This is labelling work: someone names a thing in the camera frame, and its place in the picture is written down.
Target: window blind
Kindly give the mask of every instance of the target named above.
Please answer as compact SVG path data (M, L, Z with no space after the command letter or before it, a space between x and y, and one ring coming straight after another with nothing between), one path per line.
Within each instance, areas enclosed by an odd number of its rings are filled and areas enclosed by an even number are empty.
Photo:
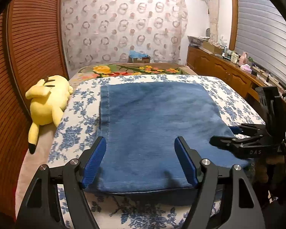
M286 84L286 21L270 0L238 0L235 51Z

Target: bolt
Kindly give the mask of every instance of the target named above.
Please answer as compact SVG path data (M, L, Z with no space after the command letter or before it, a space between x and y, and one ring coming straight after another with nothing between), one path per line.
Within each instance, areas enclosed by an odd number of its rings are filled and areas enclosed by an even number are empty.
M70 164L72 165L77 165L78 164L78 159L77 158L74 158L70 161Z
M202 163L204 165L209 165L211 163L211 161L205 158L205 159L202 160Z
M39 166L39 169L40 170L45 170L47 168L47 165L46 164L42 164L41 166Z
M238 164L235 164L233 167L235 170L241 170L242 169Z

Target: wooden window frame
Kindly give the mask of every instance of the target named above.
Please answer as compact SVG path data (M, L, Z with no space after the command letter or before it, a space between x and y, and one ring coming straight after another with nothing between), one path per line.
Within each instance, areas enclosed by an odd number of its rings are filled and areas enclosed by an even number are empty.
M232 26L229 49L234 51L237 36L237 24L238 24L238 0L232 0Z

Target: pikachu plush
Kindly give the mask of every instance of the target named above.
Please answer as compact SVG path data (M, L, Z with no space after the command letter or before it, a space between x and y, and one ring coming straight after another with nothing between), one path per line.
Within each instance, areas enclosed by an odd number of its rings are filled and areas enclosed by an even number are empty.
M30 112L32 125L29 130L29 151L36 150L39 126L54 122L57 127L67 106L73 88L67 79L55 75L41 79L26 92L26 98L32 99Z

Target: pink bottle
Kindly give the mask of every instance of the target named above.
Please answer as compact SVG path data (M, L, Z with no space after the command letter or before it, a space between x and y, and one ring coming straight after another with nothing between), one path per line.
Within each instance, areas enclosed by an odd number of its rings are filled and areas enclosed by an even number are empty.
M240 56L239 58L239 65L244 65L246 64L248 61L247 59L247 53L246 52L243 52L243 54Z

